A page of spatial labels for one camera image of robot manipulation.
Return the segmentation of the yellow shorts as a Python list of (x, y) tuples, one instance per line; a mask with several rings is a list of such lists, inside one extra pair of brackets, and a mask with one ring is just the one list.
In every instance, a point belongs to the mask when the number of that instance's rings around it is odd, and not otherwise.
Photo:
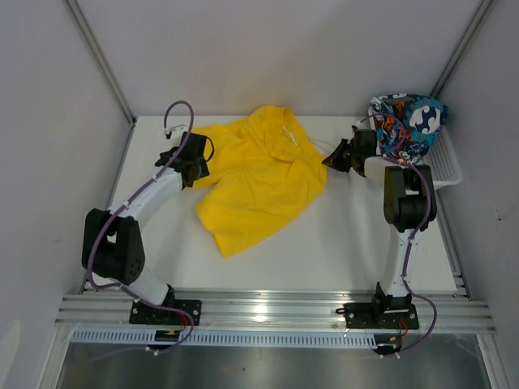
[(195, 211), (228, 258), (292, 222), (324, 190), (322, 156), (291, 109), (267, 105), (227, 124), (195, 128), (212, 140), (207, 189)]

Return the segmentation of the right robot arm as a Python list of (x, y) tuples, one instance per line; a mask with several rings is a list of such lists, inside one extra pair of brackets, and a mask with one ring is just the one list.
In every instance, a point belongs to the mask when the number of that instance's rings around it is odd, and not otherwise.
[(417, 318), (414, 299), (423, 299), (411, 287), (416, 251), (423, 233), (437, 214), (432, 170), (377, 153), (378, 139), (371, 129), (352, 127), (353, 138), (342, 139), (323, 164), (339, 172), (353, 170), (364, 178), (379, 179), (383, 214), (390, 238), (382, 279), (368, 303), (346, 303), (338, 314), (355, 326), (388, 327), (399, 318)]

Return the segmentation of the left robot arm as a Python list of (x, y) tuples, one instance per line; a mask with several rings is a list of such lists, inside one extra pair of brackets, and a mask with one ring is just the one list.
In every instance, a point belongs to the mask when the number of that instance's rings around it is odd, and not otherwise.
[(162, 152), (148, 177), (120, 204), (106, 210), (94, 208), (84, 225), (82, 266), (94, 276), (113, 282), (132, 296), (148, 302), (148, 315), (156, 323), (169, 323), (176, 314), (168, 299), (174, 292), (146, 266), (142, 232), (163, 205), (195, 181), (209, 175), (213, 141), (187, 131), (170, 150)]

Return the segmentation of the patterned blue orange shorts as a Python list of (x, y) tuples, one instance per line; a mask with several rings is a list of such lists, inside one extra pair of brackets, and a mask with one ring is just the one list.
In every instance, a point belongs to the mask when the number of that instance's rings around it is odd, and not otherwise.
[(373, 97), (370, 108), (381, 153), (411, 164), (430, 151), (450, 114), (431, 96), (407, 93)]

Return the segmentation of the white plastic basket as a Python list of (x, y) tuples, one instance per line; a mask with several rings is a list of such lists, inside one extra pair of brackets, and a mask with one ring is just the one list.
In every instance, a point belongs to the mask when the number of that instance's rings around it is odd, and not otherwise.
[[(375, 130), (374, 122), (368, 118), (371, 129)], [(402, 160), (394, 160), (383, 155), (380, 152), (379, 156), (367, 158), (365, 166), (365, 177), (370, 178), (376, 182), (384, 180), (384, 169), (391, 164), (411, 164)], [(462, 181), (461, 167), (457, 161), (452, 143), (448, 137), (445, 125), (441, 128), (439, 136), (432, 146), (430, 151), (418, 162), (412, 165), (428, 165), (431, 168), (433, 185), (435, 189), (440, 189), (445, 186), (455, 186)]]

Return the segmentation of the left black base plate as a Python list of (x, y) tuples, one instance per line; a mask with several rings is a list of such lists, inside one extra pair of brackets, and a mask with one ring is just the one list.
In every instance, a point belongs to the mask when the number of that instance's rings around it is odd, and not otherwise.
[[(176, 300), (174, 308), (188, 313), (198, 326), (202, 313), (201, 300)], [(163, 325), (163, 326), (190, 326), (190, 321), (185, 315), (171, 312), (170, 310), (152, 308), (142, 302), (134, 302), (131, 307), (130, 324)]]

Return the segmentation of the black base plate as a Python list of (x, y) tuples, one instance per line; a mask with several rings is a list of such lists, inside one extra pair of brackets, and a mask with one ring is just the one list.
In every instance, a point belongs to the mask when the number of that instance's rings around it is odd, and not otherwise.
[(419, 329), (418, 314), (413, 304), (384, 308), (374, 303), (350, 302), (335, 309), (335, 313), (344, 317), (346, 327), (349, 329)]
[[(201, 300), (176, 300), (174, 308), (188, 313), (198, 326), (202, 313)], [(163, 326), (190, 326), (190, 321), (185, 315), (171, 312), (170, 310), (152, 308), (142, 302), (134, 302), (131, 307), (130, 324), (163, 325)]]

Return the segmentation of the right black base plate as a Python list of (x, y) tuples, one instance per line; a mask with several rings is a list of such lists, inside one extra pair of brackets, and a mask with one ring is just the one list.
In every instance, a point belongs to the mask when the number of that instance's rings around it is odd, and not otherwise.
[(418, 314), (413, 304), (384, 308), (374, 303), (350, 302), (335, 309), (335, 313), (344, 317), (346, 327), (349, 329), (419, 329)]

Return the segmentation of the aluminium mounting rail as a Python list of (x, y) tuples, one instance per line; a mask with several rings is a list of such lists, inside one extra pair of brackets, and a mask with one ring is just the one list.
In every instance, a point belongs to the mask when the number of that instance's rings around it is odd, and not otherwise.
[[(227, 331), (331, 332), (345, 329), (336, 309), (349, 302), (368, 302), (365, 293), (347, 291), (289, 292), (267, 290), (177, 289), (176, 298), (199, 300), (199, 329)], [(432, 303), (415, 300), (420, 331), (430, 323), (440, 334), (494, 334), (496, 326), (486, 302), (435, 295)], [(86, 290), (63, 297), (57, 327), (127, 327), (133, 300), (118, 291)]]

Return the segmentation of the left aluminium frame post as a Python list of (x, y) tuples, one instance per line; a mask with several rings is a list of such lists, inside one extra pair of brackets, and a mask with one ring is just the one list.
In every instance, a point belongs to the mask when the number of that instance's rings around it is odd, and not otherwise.
[(63, 6), (68, 12), (73, 24), (75, 25), (76, 31), (80, 38), (83, 40), (87, 51), (89, 52), (91, 59), (93, 60), (97, 70), (108, 88), (114, 102), (121, 111), (121, 114), (125, 120), (130, 124), (134, 125), (136, 122), (135, 115), (132, 113), (131, 108), (124, 96), (122, 89), (113, 73), (113, 70), (100, 46), (98, 40), (92, 30), (90, 23), (88, 22), (84, 12), (76, 0), (63, 0)]

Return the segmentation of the aluminium frame post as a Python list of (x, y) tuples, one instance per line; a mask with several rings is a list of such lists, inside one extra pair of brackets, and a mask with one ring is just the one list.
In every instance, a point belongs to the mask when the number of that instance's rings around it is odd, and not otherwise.
[(473, 15), (470, 18), (465, 30), (461, 34), (461, 38), (457, 42), (452, 55), (447, 60), (439, 78), (436, 80), (430, 95), (436, 99), (447, 87), (450, 79), (453, 77), (457, 68), (461, 65), (462, 60), (468, 53), (470, 46), (474, 43), (479, 31), (483, 28), (488, 17), (493, 11), (497, 1), (496, 0), (482, 0), (478, 2)]
[(98, 40), (92, 30), (90, 23), (88, 22), (84, 12), (76, 0), (63, 0), (63, 6), (68, 12), (73, 24), (75, 25), (76, 31), (80, 38), (83, 40), (87, 51), (89, 52), (91, 59), (93, 60), (97, 70), (108, 88), (114, 102), (121, 111), (121, 114), (125, 120), (130, 124), (134, 125), (136, 122), (135, 115), (132, 113), (131, 108), (124, 96), (122, 89), (113, 73), (113, 70), (100, 46)]

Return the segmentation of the right aluminium frame post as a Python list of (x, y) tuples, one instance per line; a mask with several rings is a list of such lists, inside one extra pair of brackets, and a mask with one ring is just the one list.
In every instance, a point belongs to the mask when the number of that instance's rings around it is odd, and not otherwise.
[(493, 11), (497, 1), (496, 0), (482, 0), (478, 2), (473, 15), (470, 18), (465, 30), (461, 34), (461, 38), (457, 42), (452, 55), (447, 60), (439, 78), (436, 80), (430, 95), (436, 99), (447, 87), (450, 79), (453, 77), (457, 68), (461, 65), (462, 60), (468, 53), (470, 46), (474, 43), (479, 31), (483, 28), (488, 17)]

